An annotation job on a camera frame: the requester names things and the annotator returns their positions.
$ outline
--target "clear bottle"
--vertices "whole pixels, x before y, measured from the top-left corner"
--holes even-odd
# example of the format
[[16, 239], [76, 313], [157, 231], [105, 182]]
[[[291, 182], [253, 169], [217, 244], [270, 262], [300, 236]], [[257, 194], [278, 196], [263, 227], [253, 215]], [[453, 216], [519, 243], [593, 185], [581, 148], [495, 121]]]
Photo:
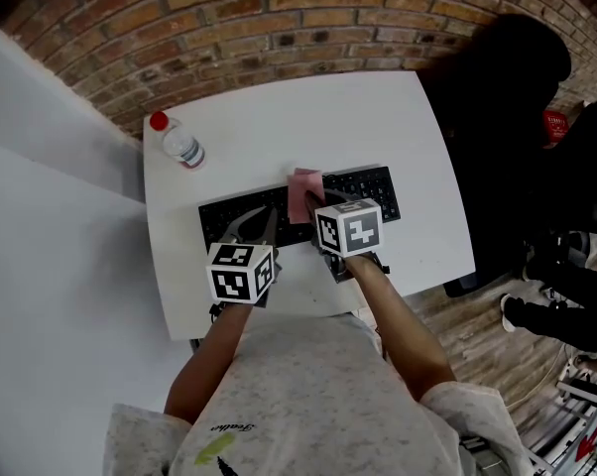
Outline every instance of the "clear bottle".
[[199, 169], [205, 152], [201, 145], [186, 132], [180, 120], [169, 117], [163, 111], [151, 115], [151, 128], [158, 133], [164, 152], [189, 170]]

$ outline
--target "speckled shirt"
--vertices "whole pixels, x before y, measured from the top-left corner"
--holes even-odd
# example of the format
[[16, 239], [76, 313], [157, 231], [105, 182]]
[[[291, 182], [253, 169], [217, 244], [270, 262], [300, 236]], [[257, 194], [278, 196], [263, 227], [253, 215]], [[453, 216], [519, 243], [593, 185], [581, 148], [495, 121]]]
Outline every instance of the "speckled shirt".
[[254, 330], [191, 426], [115, 406], [105, 475], [472, 474], [460, 435], [532, 475], [495, 390], [443, 383], [415, 402], [351, 315]]

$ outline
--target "white wall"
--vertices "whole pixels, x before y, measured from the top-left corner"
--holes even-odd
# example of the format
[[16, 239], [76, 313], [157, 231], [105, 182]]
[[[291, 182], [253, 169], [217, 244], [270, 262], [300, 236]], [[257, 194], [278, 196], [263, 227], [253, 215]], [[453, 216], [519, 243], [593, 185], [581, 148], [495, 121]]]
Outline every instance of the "white wall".
[[0, 146], [144, 200], [139, 144], [1, 31]]
[[0, 148], [0, 476], [99, 474], [112, 404], [159, 410], [189, 355], [145, 206]]

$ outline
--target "pink cloth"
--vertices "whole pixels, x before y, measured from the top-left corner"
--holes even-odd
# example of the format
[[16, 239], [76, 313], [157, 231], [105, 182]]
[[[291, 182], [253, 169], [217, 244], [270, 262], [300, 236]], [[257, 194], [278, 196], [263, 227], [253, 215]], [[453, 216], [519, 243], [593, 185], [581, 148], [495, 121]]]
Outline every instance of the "pink cloth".
[[288, 216], [290, 224], [306, 224], [309, 213], [305, 206], [305, 193], [311, 190], [325, 201], [325, 191], [322, 186], [320, 171], [296, 168], [295, 173], [288, 177]]

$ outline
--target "cube with fiducial markers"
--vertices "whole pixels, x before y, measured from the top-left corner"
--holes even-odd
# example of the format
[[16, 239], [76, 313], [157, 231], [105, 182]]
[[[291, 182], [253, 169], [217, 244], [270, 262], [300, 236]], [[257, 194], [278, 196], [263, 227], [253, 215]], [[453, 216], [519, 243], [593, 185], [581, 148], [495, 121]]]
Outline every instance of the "cube with fiducial markers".
[[347, 258], [382, 246], [382, 209], [373, 199], [360, 199], [314, 212], [318, 245]]
[[213, 299], [256, 303], [275, 279], [273, 252], [271, 245], [211, 244], [206, 274]]

